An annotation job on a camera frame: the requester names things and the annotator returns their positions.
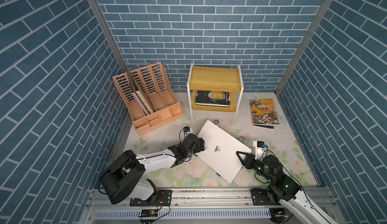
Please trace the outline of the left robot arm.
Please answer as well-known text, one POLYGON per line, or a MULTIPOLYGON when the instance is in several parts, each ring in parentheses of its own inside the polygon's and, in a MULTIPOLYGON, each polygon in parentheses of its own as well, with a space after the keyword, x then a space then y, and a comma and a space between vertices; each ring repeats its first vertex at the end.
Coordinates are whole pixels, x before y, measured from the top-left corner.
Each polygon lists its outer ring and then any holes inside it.
POLYGON ((160 152, 137 155, 127 150, 101 172, 98 185, 103 187, 111 204, 118 204, 129 197, 148 206, 156 205, 160 200, 159 189, 150 179, 142 177, 159 169, 181 165, 204 150, 205 141, 192 133, 179 144, 160 152))

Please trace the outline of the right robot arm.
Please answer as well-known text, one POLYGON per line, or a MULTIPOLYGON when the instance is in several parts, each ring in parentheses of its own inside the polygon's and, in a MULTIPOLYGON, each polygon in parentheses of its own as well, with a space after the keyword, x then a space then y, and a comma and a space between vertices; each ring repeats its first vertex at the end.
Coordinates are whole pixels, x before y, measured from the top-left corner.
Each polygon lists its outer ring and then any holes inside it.
POLYGON ((312 201, 297 180, 284 173, 284 167, 275 154, 267 155, 262 160, 256 159, 252 153, 237 151, 236 154, 246 169, 254 170, 269 182, 267 196, 274 204, 282 205, 303 224, 336 223, 312 201))

